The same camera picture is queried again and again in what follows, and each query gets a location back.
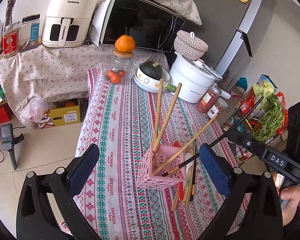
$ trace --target striped tablecloth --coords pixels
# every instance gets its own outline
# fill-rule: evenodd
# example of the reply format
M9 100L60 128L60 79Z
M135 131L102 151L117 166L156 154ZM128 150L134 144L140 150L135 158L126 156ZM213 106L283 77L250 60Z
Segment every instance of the striped tablecloth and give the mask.
M100 159L75 202L102 239L197 239L224 201L199 161L194 201L185 208L179 203L171 212L176 186L165 190L136 187L140 160L148 150L154 129L157 94L140 89L132 80L118 86L106 82L99 68L88 71L90 102L83 122L76 157L95 143ZM172 95L162 95L163 123ZM177 100L162 143L185 144L207 122L195 104ZM213 122L197 139L198 145L222 134ZM236 161L222 140L214 147L231 165ZM232 226L243 218L245 198Z

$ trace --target pink basket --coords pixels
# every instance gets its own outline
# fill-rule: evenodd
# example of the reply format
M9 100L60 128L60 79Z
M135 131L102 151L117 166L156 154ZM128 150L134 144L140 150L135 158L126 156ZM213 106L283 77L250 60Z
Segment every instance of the pink basket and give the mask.
M166 160L168 160L172 155L174 155L180 148L173 147L165 144L159 144L157 149L157 154L155 156L154 169L152 168L152 148L153 142L150 142L150 148L142 157L140 162L140 167L137 177L137 187L142 188L153 188L153 189L165 189L171 187L178 182L184 182L186 178L186 167L183 167L170 176L162 177L162 174L171 170L172 168L178 166L180 163L184 162L185 158L183 153L181 153L177 158L175 158L169 165L164 169L159 171L155 176L151 175L152 170L157 169Z

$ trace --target container with black lid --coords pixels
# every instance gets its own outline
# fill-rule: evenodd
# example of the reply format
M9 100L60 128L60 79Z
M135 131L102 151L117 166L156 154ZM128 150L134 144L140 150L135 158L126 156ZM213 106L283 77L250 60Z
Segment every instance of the container with black lid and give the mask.
M34 49L39 45L40 14L30 15L22 19L20 40L22 50Z

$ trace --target black lid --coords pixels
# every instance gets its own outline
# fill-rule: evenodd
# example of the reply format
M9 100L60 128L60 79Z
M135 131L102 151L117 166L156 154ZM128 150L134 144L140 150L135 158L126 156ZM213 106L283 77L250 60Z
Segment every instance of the black lid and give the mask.
M37 19L40 19L40 14L34 14L34 15L24 17L22 19L22 23L31 22L31 21L34 21L34 20L37 20Z

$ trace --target blue gripper pad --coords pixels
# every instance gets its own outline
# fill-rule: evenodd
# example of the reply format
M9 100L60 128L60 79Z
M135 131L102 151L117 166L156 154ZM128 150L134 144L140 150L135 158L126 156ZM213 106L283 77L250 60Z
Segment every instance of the blue gripper pad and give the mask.
M199 156L217 191L228 197L231 193L231 165L225 158L217 156L207 143L200 146Z
M68 193L71 197L79 195L86 184L100 156L99 147L90 144L81 157L74 158L66 170L68 171Z

